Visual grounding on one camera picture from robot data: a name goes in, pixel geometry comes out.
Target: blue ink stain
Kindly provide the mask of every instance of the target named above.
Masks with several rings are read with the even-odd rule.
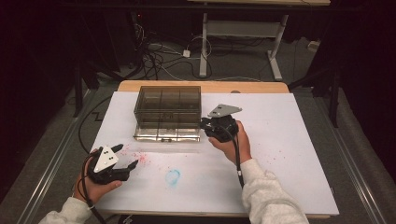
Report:
[[[178,170],[169,171],[165,177],[165,181],[170,187],[175,187],[179,179],[180,179],[180,172]]]

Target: power cord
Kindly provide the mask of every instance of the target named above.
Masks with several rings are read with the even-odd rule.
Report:
[[[79,124],[78,127],[78,141],[79,144],[81,145],[82,149],[84,149],[84,151],[87,154],[90,154],[90,151],[85,147],[84,143],[82,142],[82,137],[81,137],[81,129],[82,129],[82,125],[84,124],[85,120],[88,118],[88,116],[93,112],[93,110],[95,110],[97,107],[99,107],[99,105],[101,105],[102,103],[106,102],[107,100],[111,99],[111,96],[107,96],[105,99],[103,99],[101,102],[99,102],[99,104],[97,104],[92,110],[90,110],[87,115],[84,117],[84,119],[82,120],[82,122]]]
[[[85,167],[87,165],[87,162],[90,158],[94,157],[97,153],[100,153],[99,151],[95,151],[93,153],[90,153],[90,155],[84,160],[82,163],[82,169],[81,169],[81,179],[78,181],[78,192],[82,196],[82,198],[85,200],[87,203],[88,207],[92,211],[92,213],[96,216],[96,218],[99,220],[101,224],[106,224],[105,219],[99,214],[98,210],[96,209],[95,205],[92,202],[92,199],[90,198],[88,191],[87,191],[87,185],[85,183],[85,178],[87,177],[87,174],[85,173]],[[82,192],[79,189],[79,183],[81,182],[82,185]]]
[[[238,141],[238,134],[236,135],[236,141],[230,132],[227,131],[224,127],[221,125],[218,126],[221,128],[233,141],[233,147],[235,148],[235,165],[236,165],[236,172],[238,174],[238,179],[239,179],[239,184],[241,184],[241,187],[243,188],[245,183],[244,183],[244,177],[242,176],[242,170],[241,170],[241,156],[239,154],[239,141]]]

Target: table leg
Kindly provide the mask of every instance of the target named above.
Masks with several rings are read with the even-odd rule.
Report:
[[[207,66],[207,13],[204,13],[204,19],[202,22],[202,49],[201,49],[201,61],[199,66],[199,76],[206,77],[206,66]]]
[[[279,27],[278,27],[277,33],[276,33],[274,49],[267,51],[268,60],[270,62],[270,65],[271,65],[271,68],[272,68],[272,71],[274,74],[274,78],[276,81],[281,81],[283,79],[282,75],[280,74],[279,66],[277,65],[277,62],[276,62],[276,53],[277,53],[277,50],[279,49],[280,42],[282,41],[282,35],[283,35],[283,32],[285,31],[286,22],[288,21],[288,17],[289,17],[289,15],[284,15],[282,18],[282,22],[279,24]]]

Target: white metal frame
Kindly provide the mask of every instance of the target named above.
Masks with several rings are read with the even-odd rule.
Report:
[[[204,13],[202,29],[202,49],[200,62],[200,77],[206,77],[207,71],[207,47],[208,35],[233,35],[253,37],[274,37],[275,44],[272,50],[267,51],[268,60],[271,65],[276,81],[282,81],[279,66],[276,62],[276,53],[285,31],[289,15],[284,15],[281,22],[255,22],[255,21],[209,21],[207,13]]]

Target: white paper sheet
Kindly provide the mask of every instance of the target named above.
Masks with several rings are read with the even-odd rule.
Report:
[[[139,159],[122,187],[108,193],[98,209],[112,212],[223,216],[246,214],[235,166],[201,132],[199,143],[143,143],[134,140],[138,92],[116,91],[93,148],[124,144],[116,168]],[[218,104],[247,131],[251,153],[263,169],[310,215],[338,215],[332,192],[290,93],[202,93],[203,117]]]

